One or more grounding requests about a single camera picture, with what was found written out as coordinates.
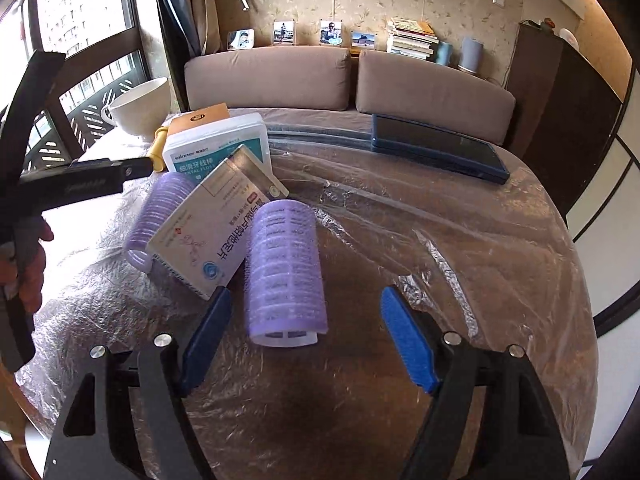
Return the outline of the person left hand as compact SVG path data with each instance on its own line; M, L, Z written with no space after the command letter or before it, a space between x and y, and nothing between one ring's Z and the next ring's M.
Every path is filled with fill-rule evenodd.
M52 242L54 234L46 220L40 219L40 233L36 245L35 255L23 272L17 270L14 263L9 260L1 260L0 282L2 286L11 285L14 282L18 286L18 296L21 298L26 312L37 312L42 304L42 286L44 281L44 269L47 265L47 257L42 242Z

